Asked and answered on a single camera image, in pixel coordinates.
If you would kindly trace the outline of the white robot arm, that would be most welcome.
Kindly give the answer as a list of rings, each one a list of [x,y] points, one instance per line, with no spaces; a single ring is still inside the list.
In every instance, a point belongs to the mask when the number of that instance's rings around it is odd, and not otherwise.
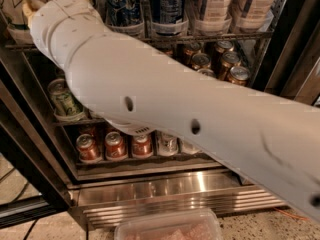
[[[109,30],[87,0],[24,0],[36,47],[73,95],[116,125],[184,138],[320,221],[320,112],[199,74]]]

